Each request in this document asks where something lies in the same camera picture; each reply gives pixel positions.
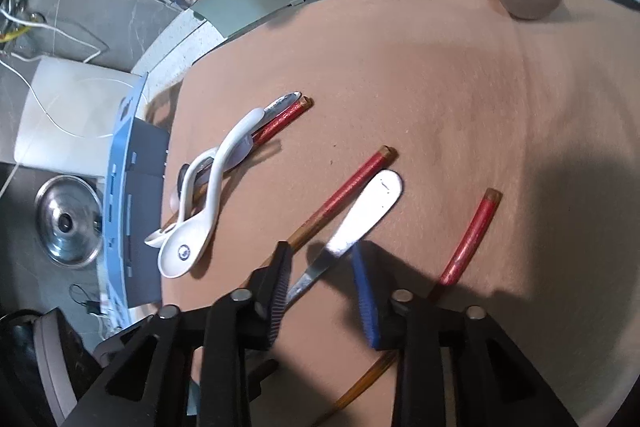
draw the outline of ceramic spoon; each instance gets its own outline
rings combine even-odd
[[[235,166],[237,166],[242,160],[244,160],[249,153],[252,151],[254,147],[254,141],[252,139],[252,133],[254,130],[252,129],[249,133],[244,136],[244,139],[241,140],[231,151],[228,159],[226,160],[224,171],[226,172]],[[191,203],[193,200],[193,189],[195,186],[196,178],[198,174],[201,172],[200,166],[210,160],[213,160],[218,153],[220,147],[213,147],[213,149],[206,150],[204,153],[197,156],[191,165],[189,165],[187,171],[184,174],[184,178],[182,179],[182,188],[180,190],[180,194],[183,194],[184,197],[178,200],[178,217],[174,223],[168,225],[164,230],[157,229],[155,232],[150,233],[146,236],[145,244],[154,248],[161,248],[164,242],[169,238],[169,236],[175,232],[179,225],[185,220],[186,216],[191,214]]]
[[[256,108],[250,111],[222,140],[218,148],[209,174],[209,185],[207,186],[207,196],[204,207],[195,216],[184,220],[179,226],[174,227],[173,232],[165,238],[158,254],[158,269],[160,273],[173,279],[187,273],[202,255],[207,246],[211,233],[218,220],[218,210],[220,206],[220,192],[222,190],[222,174],[225,166],[234,149],[242,140],[251,139],[252,128],[264,116],[263,108]],[[193,162],[193,172],[196,172],[198,161]],[[186,210],[190,207],[191,191],[193,184],[188,185],[187,192],[180,199],[180,210],[183,216],[187,215]]]
[[[264,117],[262,120],[256,125],[250,134],[254,134],[261,127],[264,127],[271,121],[275,120],[281,113],[286,111],[291,105],[296,103],[302,93],[299,91],[287,93],[278,99],[271,102],[267,107],[264,108]],[[252,151],[253,143],[245,144],[242,142],[236,149],[234,153],[229,158],[229,161],[226,163],[225,172],[231,170],[233,167],[237,166],[242,160],[244,160],[249,153]],[[193,182],[194,189],[199,188],[201,185],[204,185],[206,179],[209,179],[209,169],[211,167],[211,163],[213,162],[213,158],[215,158],[215,153],[213,153],[209,158],[205,158],[205,160],[201,163],[200,168],[196,174],[195,181]],[[184,183],[184,179],[187,173],[187,169],[189,168],[189,164],[185,163],[178,172],[178,182],[177,182],[177,190],[171,193],[169,198],[169,208],[171,208],[172,212],[176,212],[180,207],[180,194],[182,194],[182,184]]]

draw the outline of spoon logo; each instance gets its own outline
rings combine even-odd
[[[180,245],[180,248],[178,248],[178,257],[180,259],[186,261],[189,258],[190,254],[191,250],[189,250],[189,247],[187,247],[187,245]]]

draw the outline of red chopstick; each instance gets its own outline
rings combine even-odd
[[[260,147],[260,145],[263,145],[265,142],[273,138],[312,105],[313,101],[309,97],[301,96],[299,100],[296,100],[295,103],[292,103],[283,112],[277,115],[276,118],[254,133],[254,148]]]
[[[501,199],[502,193],[495,190],[495,188],[486,190],[473,219],[471,219],[471,223],[466,229],[465,235],[462,236],[462,240],[460,240],[460,244],[453,253],[449,264],[447,264],[440,279],[438,279],[438,282],[436,282],[427,297],[431,302],[438,301],[447,288],[458,283],[466,267],[469,266],[473,256],[476,254],[484,234],[489,229]]]
[[[494,219],[495,211],[497,210],[501,199],[502,194],[501,192],[498,192],[498,190],[495,190],[494,188],[488,188],[486,190],[484,197],[480,201],[480,205],[476,210],[475,216],[466,229],[465,235],[463,235],[460,244],[449,261],[449,264],[447,264],[447,267],[442,272],[438,282],[427,297],[431,302],[437,302],[440,297],[442,297],[444,290],[451,288],[460,280],[466,267],[469,265],[474,254],[478,250],[486,230]],[[367,372],[334,403],[331,409],[317,418],[310,427],[318,427],[331,418],[331,416],[347,407],[351,402],[371,387],[374,382],[393,365],[397,358],[397,351],[386,351],[383,353],[376,362],[367,369]]]
[[[398,156],[398,153],[396,153],[395,149],[383,145],[378,152],[364,162],[351,178],[344,182],[318,210],[311,214],[311,217],[289,236],[287,242],[291,245],[293,252],[295,253],[304,247],[322,227],[334,219],[356,197],[360,189],[369,183],[373,176],[388,167],[396,159],[396,156]],[[271,257],[268,257],[260,267],[269,266],[270,262]]]

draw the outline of metal spoon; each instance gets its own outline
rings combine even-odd
[[[396,172],[380,171],[362,193],[320,255],[287,292],[286,308],[291,307],[329,268],[382,219],[402,194],[402,180]]]

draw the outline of metal pot lid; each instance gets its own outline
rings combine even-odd
[[[98,196],[75,176],[50,179],[36,195],[36,228],[52,261],[69,268],[88,265],[102,245]]]

